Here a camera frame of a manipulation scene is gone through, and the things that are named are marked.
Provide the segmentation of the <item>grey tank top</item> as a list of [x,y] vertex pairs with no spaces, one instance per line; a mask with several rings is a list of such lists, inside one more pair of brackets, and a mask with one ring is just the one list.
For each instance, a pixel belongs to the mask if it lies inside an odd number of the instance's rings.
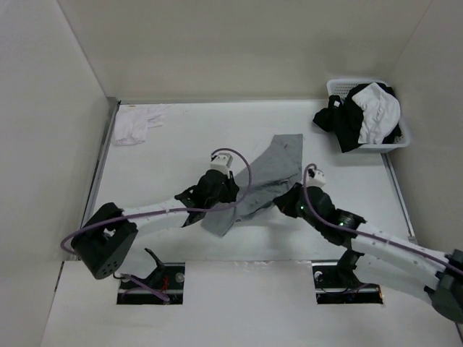
[[249,193],[237,206],[207,213],[201,226],[216,236],[225,236],[231,227],[248,221],[273,207],[273,200],[287,193],[302,179],[302,134],[273,136],[267,149],[251,164]]

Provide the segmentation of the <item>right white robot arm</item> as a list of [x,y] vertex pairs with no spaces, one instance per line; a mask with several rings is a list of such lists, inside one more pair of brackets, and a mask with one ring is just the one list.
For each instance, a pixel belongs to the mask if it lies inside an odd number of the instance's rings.
[[301,218],[329,243],[344,247],[336,264],[344,286],[371,283],[429,304],[437,313],[462,323],[462,251],[441,252],[396,238],[363,217],[335,207],[319,187],[296,183],[273,200],[279,211]]

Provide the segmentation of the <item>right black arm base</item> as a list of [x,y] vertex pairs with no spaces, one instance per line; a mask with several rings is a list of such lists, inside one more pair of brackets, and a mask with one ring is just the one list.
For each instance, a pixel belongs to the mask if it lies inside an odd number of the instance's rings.
[[379,285],[361,282],[354,274],[362,254],[347,250],[337,261],[312,263],[318,304],[383,304]]

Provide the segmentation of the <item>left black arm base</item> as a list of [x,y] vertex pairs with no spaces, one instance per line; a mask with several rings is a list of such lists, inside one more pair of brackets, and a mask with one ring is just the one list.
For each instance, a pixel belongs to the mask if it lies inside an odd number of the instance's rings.
[[160,293],[154,295],[137,283],[122,275],[113,275],[119,281],[116,303],[118,305],[182,305],[184,298],[185,270],[184,262],[162,262],[153,251],[145,249],[155,262],[153,271],[147,278],[138,281]]

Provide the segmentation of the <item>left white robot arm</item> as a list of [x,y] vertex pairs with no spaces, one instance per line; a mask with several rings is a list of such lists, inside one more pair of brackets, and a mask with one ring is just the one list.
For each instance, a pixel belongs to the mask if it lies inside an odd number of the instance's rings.
[[127,274],[144,287],[155,288],[162,280],[162,269],[153,264],[152,246],[143,246],[141,238],[197,223],[212,207],[235,202],[238,192],[232,173],[209,169],[197,184],[159,204],[124,209],[107,202],[84,225],[84,231],[72,237],[70,246],[97,280],[113,273]]

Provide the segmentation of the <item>black tank top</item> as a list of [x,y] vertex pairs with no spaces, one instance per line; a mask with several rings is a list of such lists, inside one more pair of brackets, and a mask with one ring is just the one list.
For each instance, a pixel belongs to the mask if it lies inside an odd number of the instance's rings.
[[360,126],[363,116],[361,110],[350,99],[350,91],[358,85],[369,83],[354,83],[348,87],[345,95],[332,94],[328,98],[328,106],[321,109],[313,117],[313,123],[325,132],[335,134],[339,147],[343,153],[355,151],[362,147],[374,147],[380,149],[387,145],[397,145],[404,139],[404,130],[399,123],[395,130],[389,135],[382,144],[361,145],[358,142]]

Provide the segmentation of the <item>folded white tank top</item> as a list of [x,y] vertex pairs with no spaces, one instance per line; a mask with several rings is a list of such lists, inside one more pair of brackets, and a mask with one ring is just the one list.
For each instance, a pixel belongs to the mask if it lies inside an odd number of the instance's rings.
[[148,130],[162,127],[169,105],[123,105],[116,113],[112,144],[138,145],[146,141]]

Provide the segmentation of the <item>white tank top in basket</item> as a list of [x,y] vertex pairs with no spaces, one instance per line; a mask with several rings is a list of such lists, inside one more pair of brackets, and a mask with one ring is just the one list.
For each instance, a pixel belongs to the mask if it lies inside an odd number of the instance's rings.
[[401,117],[401,107],[394,90],[381,82],[358,85],[350,99],[361,110],[363,120],[358,142],[379,145],[392,134]]

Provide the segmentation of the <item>white plastic basket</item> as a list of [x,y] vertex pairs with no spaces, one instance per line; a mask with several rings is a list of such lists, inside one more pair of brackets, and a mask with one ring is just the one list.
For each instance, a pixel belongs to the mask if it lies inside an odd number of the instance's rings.
[[328,124],[343,153],[388,153],[409,146],[411,137],[394,89],[372,79],[333,79]]

